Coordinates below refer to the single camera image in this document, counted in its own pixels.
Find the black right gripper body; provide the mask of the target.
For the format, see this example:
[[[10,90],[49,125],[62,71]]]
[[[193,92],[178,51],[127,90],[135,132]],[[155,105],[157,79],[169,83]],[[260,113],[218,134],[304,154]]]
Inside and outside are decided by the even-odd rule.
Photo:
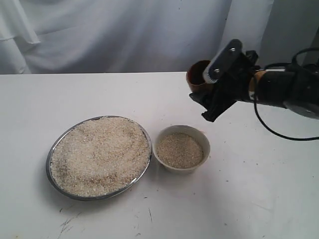
[[[257,59],[256,51],[242,52],[230,70],[213,84],[213,88],[221,87],[235,101],[252,103],[254,91],[249,89],[249,85],[253,81],[254,73],[256,73]]]

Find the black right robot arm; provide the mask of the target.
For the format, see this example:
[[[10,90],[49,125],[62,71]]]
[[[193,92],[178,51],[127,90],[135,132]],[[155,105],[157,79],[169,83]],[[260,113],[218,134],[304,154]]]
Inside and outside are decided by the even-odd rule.
[[[209,60],[195,63],[187,72],[190,97],[205,108],[202,117],[214,122],[236,102],[247,102],[289,109],[311,119],[319,118],[319,67],[281,66],[283,71],[260,70],[255,51],[221,53],[212,62],[217,79],[205,80]]]

